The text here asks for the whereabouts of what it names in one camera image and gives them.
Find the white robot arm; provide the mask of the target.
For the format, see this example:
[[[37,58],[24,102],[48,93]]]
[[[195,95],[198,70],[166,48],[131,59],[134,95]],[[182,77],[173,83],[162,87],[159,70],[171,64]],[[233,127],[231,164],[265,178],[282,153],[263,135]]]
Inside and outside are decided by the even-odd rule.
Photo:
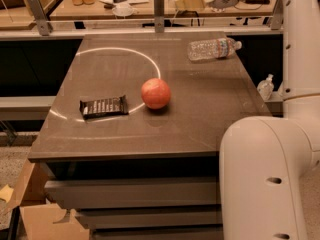
[[[244,0],[177,0],[179,7],[231,7]],[[320,6],[283,8],[283,112],[233,123],[220,146],[224,240],[308,240],[300,177],[319,165]]]

